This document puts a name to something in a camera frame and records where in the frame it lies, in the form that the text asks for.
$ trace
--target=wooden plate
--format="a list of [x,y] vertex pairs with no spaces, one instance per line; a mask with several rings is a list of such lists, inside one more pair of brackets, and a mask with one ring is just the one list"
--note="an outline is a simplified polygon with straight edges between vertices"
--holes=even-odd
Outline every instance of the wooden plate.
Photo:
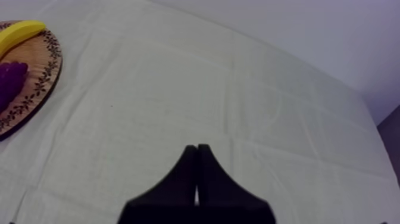
[[[16,21],[0,22],[0,31]],[[0,114],[0,141],[9,137],[39,111],[60,76],[63,58],[56,37],[44,30],[8,52],[0,63],[28,64],[28,76],[20,94]]]

